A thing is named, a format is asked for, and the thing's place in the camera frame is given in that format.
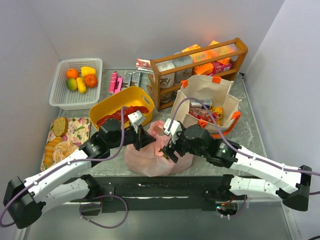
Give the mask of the pink plastic grocery bag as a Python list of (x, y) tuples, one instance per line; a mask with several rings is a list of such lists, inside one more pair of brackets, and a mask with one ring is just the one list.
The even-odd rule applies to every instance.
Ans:
[(147, 177), (159, 177), (184, 171), (191, 166), (194, 156), (189, 153), (184, 156), (175, 153), (178, 157), (175, 163), (162, 152), (171, 139), (164, 134), (164, 124), (162, 120), (150, 124), (147, 132), (155, 138), (154, 142), (140, 150), (136, 150), (132, 144), (126, 146), (125, 164), (130, 170)]

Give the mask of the red snack bag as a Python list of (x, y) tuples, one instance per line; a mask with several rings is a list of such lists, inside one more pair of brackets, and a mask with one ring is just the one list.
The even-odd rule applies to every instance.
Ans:
[(209, 123), (214, 123), (213, 120), (211, 119), (211, 115), (213, 116), (211, 111), (208, 112), (202, 108), (190, 107), (188, 113), (198, 120), (203, 120), (203, 121), (206, 121)]

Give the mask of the silver blue drink can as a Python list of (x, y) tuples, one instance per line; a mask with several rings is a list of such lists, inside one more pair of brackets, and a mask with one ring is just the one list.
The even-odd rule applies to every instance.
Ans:
[(204, 109), (204, 106), (206, 106), (210, 110), (213, 107), (213, 102), (209, 99), (199, 101), (191, 100), (189, 106), (197, 109)]

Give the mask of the orange yellow snack bag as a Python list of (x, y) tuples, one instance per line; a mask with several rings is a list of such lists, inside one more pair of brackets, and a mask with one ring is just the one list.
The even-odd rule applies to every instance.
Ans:
[(221, 126), (223, 117), (224, 117), (224, 109), (222, 107), (213, 107), (211, 113), (216, 121), (216, 123)]

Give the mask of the floral canvas tote bag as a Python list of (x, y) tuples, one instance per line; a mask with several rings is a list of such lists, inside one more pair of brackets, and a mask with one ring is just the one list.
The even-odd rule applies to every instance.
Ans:
[(189, 99), (178, 106), (182, 100), (190, 97), (198, 100), (211, 100), (212, 108), (223, 108), (224, 116), (221, 126), (218, 125), (218, 127), (224, 136), (228, 135), (241, 116), (239, 111), (241, 100), (230, 94), (232, 85), (232, 81), (208, 75), (193, 75), (189, 79), (183, 80), (180, 90), (177, 91), (170, 118), (180, 121), (186, 128), (197, 124), (208, 130), (213, 137), (219, 138), (218, 128), (214, 123), (199, 120), (189, 114)]

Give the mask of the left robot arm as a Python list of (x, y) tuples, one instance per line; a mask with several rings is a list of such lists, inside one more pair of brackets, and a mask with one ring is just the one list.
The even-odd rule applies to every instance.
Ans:
[(75, 174), (113, 159), (110, 150), (133, 145), (136, 150), (155, 142), (155, 138), (139, 125), (124, 127), (117, 119), (108, 119), (92, 137), (69, 157), (49, 169), (21, 180), (11, 179), (3, 198), (4, 212), (9, 213), (18, 229), (32, 225), (49, 205), (45, 198)]

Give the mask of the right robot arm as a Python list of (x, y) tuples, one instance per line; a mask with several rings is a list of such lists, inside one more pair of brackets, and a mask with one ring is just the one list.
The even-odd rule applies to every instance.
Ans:
[(164, 134), (171, 139), (162, 151), (174, 163), (178, 161), (178, 157), (191, 154), (205, 158), (214, 166), (253, 176), (223, 176), (221, 184), (226, 194), (281, 200), (293, 210), (308, 210), (310, 167), (288, 166), (260, 156), (235, 142), (214, 139), (206, 129), (197, 124), (185, 128), (178, 121), (168, 120), (164, 124)]

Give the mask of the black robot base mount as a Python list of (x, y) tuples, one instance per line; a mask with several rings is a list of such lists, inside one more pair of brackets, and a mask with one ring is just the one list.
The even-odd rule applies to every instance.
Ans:
[(217, 202), (243, 201), (231, 193), (230, 174), (224, 176), (97, 176), (103, 213), (117, 211), (215, 211)]

